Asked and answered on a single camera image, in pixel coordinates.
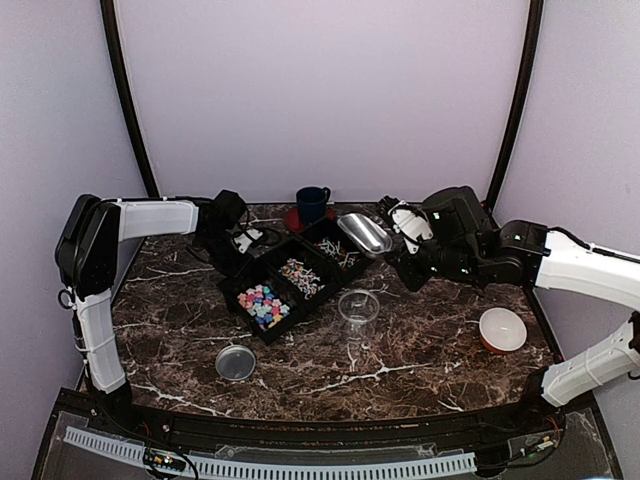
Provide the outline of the black three-compartment candy bin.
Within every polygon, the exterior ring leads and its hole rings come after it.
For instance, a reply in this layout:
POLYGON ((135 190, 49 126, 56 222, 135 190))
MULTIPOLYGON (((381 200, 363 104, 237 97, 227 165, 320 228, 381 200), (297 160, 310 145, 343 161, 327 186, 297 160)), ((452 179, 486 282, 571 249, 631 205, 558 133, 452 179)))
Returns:
POLYGON ((351 281, 373 260, 330 218, 323 218, 218 283, 229 312, 270 345, 351 281))

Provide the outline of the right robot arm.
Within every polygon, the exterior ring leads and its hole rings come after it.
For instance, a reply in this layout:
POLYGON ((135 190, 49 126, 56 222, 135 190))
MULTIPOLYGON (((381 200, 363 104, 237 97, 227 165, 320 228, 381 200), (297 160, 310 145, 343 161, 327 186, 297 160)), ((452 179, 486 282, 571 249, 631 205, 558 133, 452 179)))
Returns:
POLYGON ((580 240, 561 227, 513 220, 497 225, 469 186, 436 192, 420 205, 384 198, 380 213, 403 247, 391 264, 406 288, 431 278, 484 288, 490 284, 563 290, 631 309, 598 344, 532 375, 528 397, 510 413, 521 434, 534 432, 574 398, 639 368, 639 259, 580 240))

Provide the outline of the metal scoop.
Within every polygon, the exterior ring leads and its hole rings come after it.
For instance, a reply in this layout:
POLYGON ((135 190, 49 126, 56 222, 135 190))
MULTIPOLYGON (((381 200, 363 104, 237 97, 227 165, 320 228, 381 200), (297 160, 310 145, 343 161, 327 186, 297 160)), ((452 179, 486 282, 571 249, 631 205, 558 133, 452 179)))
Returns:
POLYGON ((369 258, 377 258, 393 249, 391 236, 364 214, 348 213, 342 215, 338 218, 337 225, 369 258))

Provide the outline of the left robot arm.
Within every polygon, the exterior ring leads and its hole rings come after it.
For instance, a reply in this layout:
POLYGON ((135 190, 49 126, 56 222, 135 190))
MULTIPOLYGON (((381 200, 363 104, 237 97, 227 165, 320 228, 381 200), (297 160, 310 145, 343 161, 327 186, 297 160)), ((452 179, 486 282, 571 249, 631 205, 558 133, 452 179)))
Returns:
POLYGON ((73 313, 76 348, 90 387, 109 399, 101 417, 120 436, 134 435, 141 427, 140 412, 122 399, 130 396, 131 387, 111 314, 120 244, 153 236, 191 236, 219 273, 234 275, 250 262, 250 248, 264 237, 250 227, 247 214, 246 202, 229 190, 213 199, 101 199, 83 194, 76 200, 54 254, 64 286, 58 300, 73 313))

